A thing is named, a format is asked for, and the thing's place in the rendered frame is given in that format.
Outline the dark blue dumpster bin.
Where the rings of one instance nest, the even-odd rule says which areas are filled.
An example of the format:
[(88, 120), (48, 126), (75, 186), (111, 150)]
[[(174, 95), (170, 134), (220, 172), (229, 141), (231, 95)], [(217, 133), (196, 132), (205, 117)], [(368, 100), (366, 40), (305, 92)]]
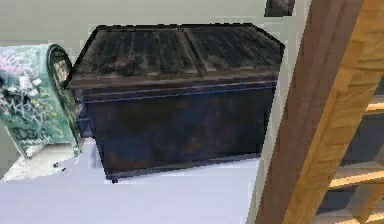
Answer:
[(116, 183), (259, 157), (284, 50), (252, 23), (99, 25), (65, 85)]

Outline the wooden shelf unit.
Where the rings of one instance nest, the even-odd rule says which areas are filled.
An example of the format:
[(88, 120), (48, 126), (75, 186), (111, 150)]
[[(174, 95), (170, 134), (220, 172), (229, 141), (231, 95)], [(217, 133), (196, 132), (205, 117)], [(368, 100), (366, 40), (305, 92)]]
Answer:
[(366, 115), (384, 115), (384, 0), (311, 0), (273, 109), (246, 224), (384, 224), (384, 145), (345, 165)]

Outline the pale concrete slab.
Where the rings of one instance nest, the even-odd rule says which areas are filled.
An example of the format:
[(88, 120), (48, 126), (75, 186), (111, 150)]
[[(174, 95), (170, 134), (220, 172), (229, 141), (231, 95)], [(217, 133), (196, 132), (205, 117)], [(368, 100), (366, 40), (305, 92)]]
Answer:
[(80, 158), (69, 144), (30, 147), (27, 154), (30, 158), (19, 157), (5, 173), (2, 182), (52, 176), (76, 164)]

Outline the green graffiti mailbox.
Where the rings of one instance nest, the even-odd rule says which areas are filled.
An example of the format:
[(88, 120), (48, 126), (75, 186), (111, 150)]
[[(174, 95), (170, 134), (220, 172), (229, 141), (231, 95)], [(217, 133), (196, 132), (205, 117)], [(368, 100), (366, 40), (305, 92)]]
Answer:
[(58, 44), (0, 47), (0, 121), (24, 158), (28, 148), (51, 144), (80, 153), (79, 110), (65, 88), (71, 68)]

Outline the dark framed wall picture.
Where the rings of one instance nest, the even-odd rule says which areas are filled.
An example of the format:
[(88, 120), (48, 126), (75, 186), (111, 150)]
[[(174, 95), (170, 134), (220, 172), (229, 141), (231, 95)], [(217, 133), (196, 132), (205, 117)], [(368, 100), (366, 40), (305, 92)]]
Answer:
[(265, 7), (265, 17), (284, 17), (291, 16), (293, 13), (295, 0), (267, 0)]

